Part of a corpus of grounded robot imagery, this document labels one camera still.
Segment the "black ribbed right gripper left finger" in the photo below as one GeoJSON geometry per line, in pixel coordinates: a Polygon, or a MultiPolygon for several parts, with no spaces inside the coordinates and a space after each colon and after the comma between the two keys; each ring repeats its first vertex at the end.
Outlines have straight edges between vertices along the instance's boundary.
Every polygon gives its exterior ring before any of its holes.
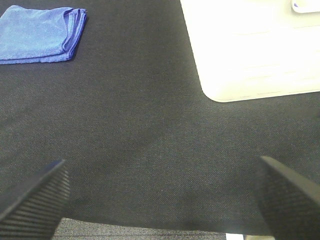
{"type": "Polygon", "coordinates": [[[0,196],[2,240],[50,240],[71,195],[64,160],[57,160],[0,196]]]}

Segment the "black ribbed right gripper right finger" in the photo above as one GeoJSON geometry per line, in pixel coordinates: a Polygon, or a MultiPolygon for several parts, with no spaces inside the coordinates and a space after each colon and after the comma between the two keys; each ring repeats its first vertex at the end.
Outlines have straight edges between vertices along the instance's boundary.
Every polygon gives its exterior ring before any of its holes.
{"type": "Polygon", "coordinates": [[[320,238],[319,184],[270,156],[260,156],[255,197],[276,240],[320,238]]]}

